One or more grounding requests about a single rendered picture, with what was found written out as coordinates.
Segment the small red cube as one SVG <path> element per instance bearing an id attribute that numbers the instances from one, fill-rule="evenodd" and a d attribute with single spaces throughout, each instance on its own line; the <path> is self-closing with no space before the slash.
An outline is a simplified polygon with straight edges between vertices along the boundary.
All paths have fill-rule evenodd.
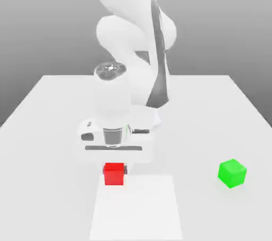
<path id="1" fill-rule="evenodd" d="M 105 163 L 103 167 L 105 185 L 118 186 L 124 184 L 124 163 Z"/>

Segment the small green cube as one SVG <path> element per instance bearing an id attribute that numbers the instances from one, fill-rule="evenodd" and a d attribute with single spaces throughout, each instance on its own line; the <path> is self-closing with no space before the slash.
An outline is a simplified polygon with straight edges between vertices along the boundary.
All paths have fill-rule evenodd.
<path id="1" fill-rule="evenodd" d="M 218 178 L 228 187 L 234 188 L 244 183 L 247 168 L 236 159 L 222 162 L 219 165 Z"/>

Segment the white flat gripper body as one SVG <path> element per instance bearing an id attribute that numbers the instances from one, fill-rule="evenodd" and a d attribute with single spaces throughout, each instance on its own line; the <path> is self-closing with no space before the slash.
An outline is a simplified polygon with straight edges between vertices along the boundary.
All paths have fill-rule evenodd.
<path id="1" fill-rule="evenodd" d="M 154 141 L 131 140 L 116 148 L 91 142 L 77 143 L 74 153 L 79 161 L 88 163 L 149 163 L 154 156 Z"/>

